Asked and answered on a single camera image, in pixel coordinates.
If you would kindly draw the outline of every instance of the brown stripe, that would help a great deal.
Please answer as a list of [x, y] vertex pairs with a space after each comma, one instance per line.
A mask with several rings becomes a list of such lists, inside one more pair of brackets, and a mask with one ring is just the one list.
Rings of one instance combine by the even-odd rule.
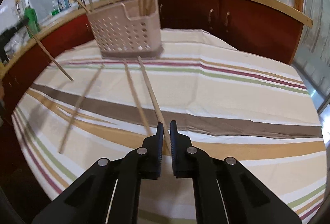
[[[17, 116], [17, 120], [21, 123], [21, 125], [24, 127], [24, 124], [21, 120], [20, 117]], [[30, 136], [27, 134], [28, 129], [30, 132], [32, 132], [32, 129], [29, 125], [29, 123], [25, 123], [26, 126], [24, 127], [24, 134], [22, 134], [25, 139], [28, 142], [28, 145], [33, 149], [34, 153], [37, 155], [37, 157], [40, 159], [40, 161], [42, 162], [42, 164], [45, 166], [45, 168], [48, 170], [48, 172], [64, 187], [67, 188], [69, 187], [69, 184], [53, 169], [50, 167], [50, 165], [48, 164], [48, 162], [44, 159], [44, 157], [41, 155], [40, 151], [37, 149], [37, 147], [34, 145], [34, 143], [32, 142]]]
[[[55, 90], [48, 86], [32, 84], [31, 88], [45, 93], [51, 98], [64, 103], [75, 105], [79, 96]], [[85, 98], [81, 109], [109, 118], [121, 120], [128, 123], [143, 125], [136, 107], [111, 103], [108, 101]], [[158, 120], [153, 109], [143, 109], [151, 127], [156, 127]], [[164, 119], [167, 123], [175, 119], [178, 129], [183, 131], [193, 131], [197, 133], [209, 134], [213, 136], [227, 135], [247, 135], [268, 138], [322, 138], [320, 126], [300, 126], [257, 123], [250, 120], [222, 119], [193, 116], [190, 114], [173, 113], [163, 111]]]
[[[57, 104], [47, 99], [41, 94], [29, 89], [27, 94], [31, 95], [39, 102], [41, 102], [48, 109], [69, 121], [69, 116], [62, 113]], [[142, 145], [145, 136], [120, 130], [116, 128], [99, 126], [92, 123], [75, 120], [75, 126], [94, 134], [100, 138], [108, 141], [129, 147], [138, 148]], [[293, 156], [301, 156], [320, 152], [325, 150], [323, 141], [303, 142], [303, 143], [288, 143], [288, 144], [221, 144], [221, 143], [203, 143], [192, 142], [198, 148], [203, 149], [210, 156], [217, 159], [224, 159], [228, 156], [234, 156], [238, 160], [263, 160], [263, 159], [276, 159]]]
[[311, 208], [314, 204], [316, 204], [318, 201], [322, 200], [324, 198], [324, 193], [321, 194], [319, 197], [311, 201], [310, 203], [306, 204], [304, 207], [301, 207], [296, 211], [297, 215], [300, 215], [302, 212], [306, 211], [308, 208]]

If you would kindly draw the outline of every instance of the striped tablecloth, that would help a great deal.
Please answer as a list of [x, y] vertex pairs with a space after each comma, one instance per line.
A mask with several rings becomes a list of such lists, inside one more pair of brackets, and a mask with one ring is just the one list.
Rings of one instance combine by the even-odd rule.
[[[235, 50], [203, 31], [162, 30], [164, 53], [145, 66], [166, 122], [210, 156], [233, 156], [307, 223], [320, 207], [326, 153], [318, 115], [296, 71]], [[121, 61], [105, 60], [96, 42], [66, 51], [50, 65], [13, 113], [24, 156], [42, 188], [55, 199], [97, 159], [123, 158], [146, 131]], [[79, 96], [105, 67], [83, 102], [64, 154], [60, 141]], [[134, 86], [152, 131], [157, 119], [139, 64]], [[195, 223], [191, 179], [175, 179], [165, 152], [158, 181], [142, 180], [139, 223]]]

